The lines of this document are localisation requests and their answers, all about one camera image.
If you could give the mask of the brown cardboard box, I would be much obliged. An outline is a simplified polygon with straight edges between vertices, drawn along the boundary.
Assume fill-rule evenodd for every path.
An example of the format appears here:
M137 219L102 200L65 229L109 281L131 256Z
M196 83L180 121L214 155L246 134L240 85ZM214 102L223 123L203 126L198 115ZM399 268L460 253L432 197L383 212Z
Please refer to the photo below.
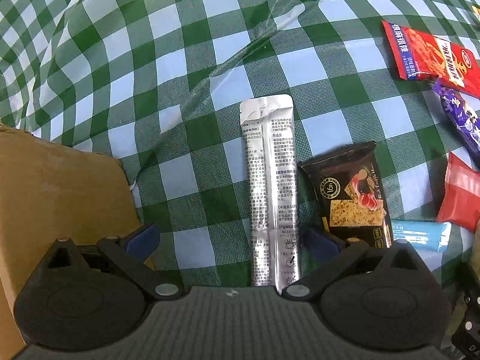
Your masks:
M120 164L1 127L1 358L24 342L13 305L52 242L80 245L139 228Z

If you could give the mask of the silver stick snack packet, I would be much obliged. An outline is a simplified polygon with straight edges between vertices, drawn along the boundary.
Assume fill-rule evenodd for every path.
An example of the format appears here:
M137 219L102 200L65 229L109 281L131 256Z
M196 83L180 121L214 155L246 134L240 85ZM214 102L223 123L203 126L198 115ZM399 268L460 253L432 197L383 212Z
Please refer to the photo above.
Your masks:
M250 201L251 283L280 293L300 279L294 104L288 94L240 105Z

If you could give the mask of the black cracker snack packet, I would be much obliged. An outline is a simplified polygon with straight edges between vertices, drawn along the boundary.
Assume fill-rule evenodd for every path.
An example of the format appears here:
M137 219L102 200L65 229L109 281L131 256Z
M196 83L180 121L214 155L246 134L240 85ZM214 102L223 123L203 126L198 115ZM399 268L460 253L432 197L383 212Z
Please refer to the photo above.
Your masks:
M375 141L338 147L298 164L312 183L324 230L378 249L393 245Z

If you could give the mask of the small red snack packet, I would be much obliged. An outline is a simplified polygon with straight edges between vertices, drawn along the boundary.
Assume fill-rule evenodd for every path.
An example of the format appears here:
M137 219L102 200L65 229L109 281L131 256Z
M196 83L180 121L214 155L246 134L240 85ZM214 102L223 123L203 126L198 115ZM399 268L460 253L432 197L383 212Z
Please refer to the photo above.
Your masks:
M444 196L436 221L451 222L475 233L479 210L479 172L450 152L444 177Z

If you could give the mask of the light blue stick packet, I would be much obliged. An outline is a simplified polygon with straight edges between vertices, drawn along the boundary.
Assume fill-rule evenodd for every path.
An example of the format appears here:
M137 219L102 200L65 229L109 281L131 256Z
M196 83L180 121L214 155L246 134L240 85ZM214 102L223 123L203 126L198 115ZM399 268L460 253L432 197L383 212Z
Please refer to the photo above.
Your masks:
M395 241L403 240L416 249L443 253L450 241L452 224L449 222L425 222L392 220L392 232Z

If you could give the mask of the purple chocolate bar packet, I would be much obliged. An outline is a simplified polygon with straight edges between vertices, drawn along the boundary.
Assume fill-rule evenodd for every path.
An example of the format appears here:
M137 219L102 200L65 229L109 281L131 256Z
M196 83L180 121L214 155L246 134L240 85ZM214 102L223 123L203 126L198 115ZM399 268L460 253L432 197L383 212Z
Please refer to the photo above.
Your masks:
M439 95L445 115L459 132L474 164L479 167L479 117L476 111L459 91L442 85L439 79L434 83L433 91Z

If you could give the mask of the green checkered sofa cover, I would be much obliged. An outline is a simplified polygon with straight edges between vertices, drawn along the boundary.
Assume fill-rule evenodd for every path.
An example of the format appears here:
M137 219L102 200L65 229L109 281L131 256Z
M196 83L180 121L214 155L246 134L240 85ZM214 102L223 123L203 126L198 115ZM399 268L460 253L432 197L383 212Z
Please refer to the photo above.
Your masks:
M393 219L433 220L448 153L470 156L383 21L479 52L479 0L1 0L1 121L118 158L155 267L250 280L243 100L288 94L296 158L375 141Z

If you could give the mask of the red spicy snack packet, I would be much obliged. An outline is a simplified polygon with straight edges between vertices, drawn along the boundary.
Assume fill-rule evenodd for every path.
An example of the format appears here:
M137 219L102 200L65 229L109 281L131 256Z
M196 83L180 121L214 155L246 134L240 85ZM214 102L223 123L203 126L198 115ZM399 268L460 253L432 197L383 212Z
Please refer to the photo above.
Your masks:
M479 96L479 66L469 49L412 28L382 22L403 80L439 80L440 84Z

